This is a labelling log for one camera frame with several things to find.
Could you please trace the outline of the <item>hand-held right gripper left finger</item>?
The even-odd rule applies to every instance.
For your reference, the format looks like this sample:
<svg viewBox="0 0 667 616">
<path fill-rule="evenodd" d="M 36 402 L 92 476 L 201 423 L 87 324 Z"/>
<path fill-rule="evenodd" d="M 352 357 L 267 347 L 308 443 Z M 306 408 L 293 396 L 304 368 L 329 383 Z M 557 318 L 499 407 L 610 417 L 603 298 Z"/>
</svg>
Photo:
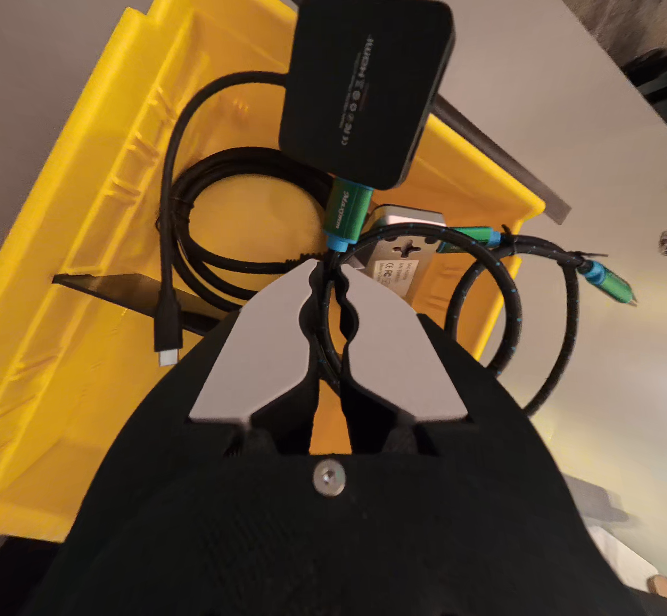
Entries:
<svg viewBox="0 0 667 616">
<path fill-rule="evenodd" d="M 300 314 L 312 297 L 307 260 L 256 294 L 239 312 L 189 417 L 245 425 L 254 413 L 303 383 L 310 343 Z"/>
</svg>

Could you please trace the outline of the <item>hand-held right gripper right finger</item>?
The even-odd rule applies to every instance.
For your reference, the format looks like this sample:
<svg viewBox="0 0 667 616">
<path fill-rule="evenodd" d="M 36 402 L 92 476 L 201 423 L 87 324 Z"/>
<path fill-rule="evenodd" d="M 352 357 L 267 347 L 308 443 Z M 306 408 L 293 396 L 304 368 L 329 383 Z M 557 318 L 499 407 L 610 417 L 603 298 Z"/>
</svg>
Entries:
<svg viewBox="0 0 667 616">
<path fill-rule="evenodd" d="M 353 383 L 416 422 L 463 420 L 468 410 L 412 307 L 349 265 L 340 274 Z"/>
</svg>

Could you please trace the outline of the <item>silver port hub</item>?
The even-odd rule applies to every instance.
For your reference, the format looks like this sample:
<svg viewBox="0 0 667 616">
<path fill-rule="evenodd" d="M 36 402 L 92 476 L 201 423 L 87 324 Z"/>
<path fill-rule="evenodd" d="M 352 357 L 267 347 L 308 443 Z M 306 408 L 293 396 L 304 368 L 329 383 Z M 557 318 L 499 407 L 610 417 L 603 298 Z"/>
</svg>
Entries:
<svg viewBox="0 0 667 616">
<path fill-rule="evenodd" d="M 441 213 L 401 205 L 377 205 L 369 214 L 362 234 L 385 226 L 418 222 L 444 227 Z M 439 241 L 422 236 L 389 237 L 358 251 L 350 264 L 413 304 L 422 278 L 436 255 Z"/>
</svg>

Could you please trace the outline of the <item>black square hub lead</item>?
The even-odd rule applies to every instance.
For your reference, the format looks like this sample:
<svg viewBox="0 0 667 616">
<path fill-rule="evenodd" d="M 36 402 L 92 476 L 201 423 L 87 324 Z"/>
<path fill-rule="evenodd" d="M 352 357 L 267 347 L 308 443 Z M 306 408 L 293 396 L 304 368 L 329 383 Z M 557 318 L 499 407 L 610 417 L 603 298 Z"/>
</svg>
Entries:
<svg viewBox="0 0 667 616">
<path fill-rule="evenodd" d="M 161 283 L 154 317 L 154 351 L 157 354 L 159 366 L 162 368 L 174 366 L 179 362 L 179 353 L 183 346 L 181 307 L 173 285 L 173 224 L 171 218 L 173 170 L 181 140 L 191 118 L 213 95 L 230 87 L 248 84 L 284 87 L 286 79 L 285 73 L 275 71 L 242 71 L 216 78 L 194 94 L 175 121 L 163 160 L 157 218 Z"/>
</svg>

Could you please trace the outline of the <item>yellow plastic bin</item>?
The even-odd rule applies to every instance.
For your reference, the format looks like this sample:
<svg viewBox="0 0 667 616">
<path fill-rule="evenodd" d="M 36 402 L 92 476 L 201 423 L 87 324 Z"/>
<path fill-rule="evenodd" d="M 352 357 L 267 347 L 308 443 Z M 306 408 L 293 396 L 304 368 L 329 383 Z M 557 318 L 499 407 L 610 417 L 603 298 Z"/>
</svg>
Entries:
<svg viewBox="0 0 667 616">
<path fill-rule="evenodd" d="M 62 542 L 107 449 L 167 370 L 152 318 L 53 277 L 159 280 L 155 220 L 176 117 L 218 76 L 286 71 L 295 23 L 279 0 L 154 0 L 146 15 L 123 13 L 1 250 L 1 536 Z M 213 97 L 176 173 L 227 148 L 277 148 L 283 95 L 245 86 Z M 545 211 L 435 115 L 405 182 L 373 201 L 515 232 Z M 246 176 L 206 189 L 191 226 L 216 253 L 284 261 L 323 251 L 321 211 L 304 190 Z"/>
</svg>

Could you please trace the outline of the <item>black square adapter hub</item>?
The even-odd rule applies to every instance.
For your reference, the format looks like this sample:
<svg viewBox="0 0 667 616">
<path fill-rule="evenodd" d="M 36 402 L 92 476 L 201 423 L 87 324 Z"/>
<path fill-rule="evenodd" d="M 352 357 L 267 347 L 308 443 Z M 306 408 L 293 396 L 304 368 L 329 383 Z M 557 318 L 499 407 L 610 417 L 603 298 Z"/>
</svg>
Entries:
<svg viewBox="0 0 667 616">
<path fill-rule="evenodd" d="M 455 44 L 435 0 L 303 0 L 279 149 L 386 191 L 407 178 Z"/>
</svg>

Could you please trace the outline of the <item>dark bin divider panel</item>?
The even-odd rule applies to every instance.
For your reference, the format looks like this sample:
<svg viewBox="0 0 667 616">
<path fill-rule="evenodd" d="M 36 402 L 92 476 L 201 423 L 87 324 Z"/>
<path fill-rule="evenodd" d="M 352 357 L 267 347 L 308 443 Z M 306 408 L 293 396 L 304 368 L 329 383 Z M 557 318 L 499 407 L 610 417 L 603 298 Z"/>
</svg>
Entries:
<svg viewBox="0 0 667 616">
<path fill-rule="evenodd" d="M 109 276 L 57 274 L 52 283 L 150 318 L 155 316 L 161 288 L 159 280 L 139 273 Z M 181 308 L 181 325 L 187 332 L 202 337 L 228 315 L 197 295 L 179 288 L 174 292 Z"/>
</svg>

